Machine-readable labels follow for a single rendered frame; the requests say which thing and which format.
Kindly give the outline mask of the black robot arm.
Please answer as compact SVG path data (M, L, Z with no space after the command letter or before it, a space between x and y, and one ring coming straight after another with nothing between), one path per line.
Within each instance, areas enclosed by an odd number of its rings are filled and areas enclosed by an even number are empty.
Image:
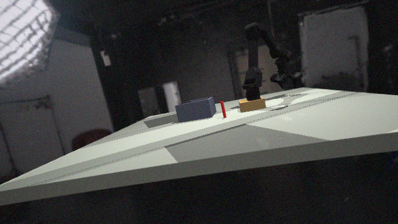
M260 23L258 21L251 23L245 27L245 35L249 41L248 50L248 70L245 74L245 80L243 82L242 88L246 89L246 99L248 101L259 100L259 87L262 85L262 72L259 69L258 61L258 40L260 36L269 48L269 53L272 58L278 58L275 60L278 69L283 69L287 66L287 62L293 57L293 53L285 50L283 46L276 43L273 36L268 30L267 25ZM278 74L275 81L277 83L283 84L288 80L288 74L284 73Z

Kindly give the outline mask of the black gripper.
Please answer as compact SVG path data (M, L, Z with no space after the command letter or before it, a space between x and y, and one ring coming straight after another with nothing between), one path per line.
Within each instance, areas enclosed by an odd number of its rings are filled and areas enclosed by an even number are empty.
M300 80L300 79L302 78L303 74L302 74L302 72L295 72L293 75L290 75L289 67L290 67L290 66L286 66L286 67L283 68L283 69L278 69L277 73L278 73L278 72L284 73L284 72L286 71L287 74L288 74L288 76L289 76L288 78L291 78L291 79L292 79L291 82L293 83L294 89L296 89L296 88L297 88L297 82L298 82L298 80ZM277 76L278 76L278 74L274 74L274 75L271 77L271 82L276 83L275 79L276 79ZM278 83L278 85L279 85L282 89L284 88L283 84Z

